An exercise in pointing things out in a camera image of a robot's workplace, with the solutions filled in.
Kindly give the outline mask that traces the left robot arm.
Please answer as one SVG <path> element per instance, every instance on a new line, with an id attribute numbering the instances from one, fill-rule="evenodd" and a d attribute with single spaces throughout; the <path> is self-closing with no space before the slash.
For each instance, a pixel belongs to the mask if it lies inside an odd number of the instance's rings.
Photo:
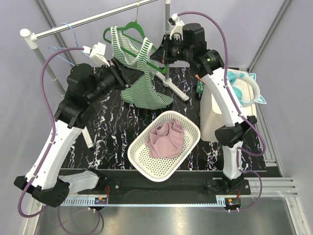
<path id="1" fill-rule="evenodd" d="M 59 171 L 70 147 L 96 113 L 94 103 L 111 90 L 129 88 L 143 74 L 114 58 L 111 64 L 96 69 L 86 63 L 74 66 L 67 77 L 65 97 L 52 117 L 53 126 L 44 149 L 34 167 L 25 176 L 18 176 L 14 185 L 54 208 L 69 195 L 83 190 L 102 193 L 106 175 L 98 170 L 89 168 L 68 176 L 60 176 Z"/>

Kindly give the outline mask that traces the light blue wire hanger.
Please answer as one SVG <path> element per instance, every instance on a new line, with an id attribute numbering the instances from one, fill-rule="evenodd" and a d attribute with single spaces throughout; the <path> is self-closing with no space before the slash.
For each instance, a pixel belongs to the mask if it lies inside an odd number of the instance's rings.
<path id="1" fill-rule="evenodd" d="M 72 32 L 73 38 L 74 38 L 75 46 L 78 47 L 79 43 L 78 43 L 76 33 L 75 33 L 75 30 L 73 29 L 73 27 L 69 26 L 68 23 L 66 23 L 66 22 L 62 22 L 61 25 L 66 25 L 70 29 L 70 31 Z M 64 45 L 60 46 L 60 47 L 48 46 L 48 50 L 51 53 L 54 53 L 56 51 L 60 51 L 60 50 L 65 49 L 65 48 L 68 48 L 66 43 L 64 43 Z M 67 59 L 65 57 L 62 57 L 61 55 L 58 55 L 58 57 L 60 59 L 62 59 L 63 61 L 67 62 L 68 64 L 70 64 L 71 67 L 74 67 L 76 65 L 76 62 L 74 61 L 74 59 L 70 59 L 70 53 L 69 52 L 67 52 L 67 57 L 68 57 Z"/>

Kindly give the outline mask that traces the pink tank top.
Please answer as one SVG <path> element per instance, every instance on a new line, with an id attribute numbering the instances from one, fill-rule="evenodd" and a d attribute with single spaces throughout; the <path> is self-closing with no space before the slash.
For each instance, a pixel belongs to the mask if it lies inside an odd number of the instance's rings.
<path id="1" fill-rule="evenodd" d="M 177 157 L 184 145 L 184 128 L 176 119 L 152 129 L 145 145 L 150 150 L 152 158 Z"/>

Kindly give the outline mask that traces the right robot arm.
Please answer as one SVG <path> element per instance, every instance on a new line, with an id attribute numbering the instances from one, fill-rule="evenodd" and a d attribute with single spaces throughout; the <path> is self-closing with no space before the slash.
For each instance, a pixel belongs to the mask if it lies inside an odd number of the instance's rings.
<path id="1" fill-rule="evenodd" d="M 161 45 L 151 60 L 162 64 L 184 61 L 205 83 L 213 94 L 224 118 L 224 124 L 215 130 L 215 137 L 223 147 L 224 167 L 217 189 L 233 194 L 243 183 L 238 154 L 243 135 L 255 125 L 255 116 L 241 107 L 229 81 L 227 69 L 220 54 L 207 48 L 204 28 L 199 23 L 174 23 L 170 34 L 164 35 Z"/>

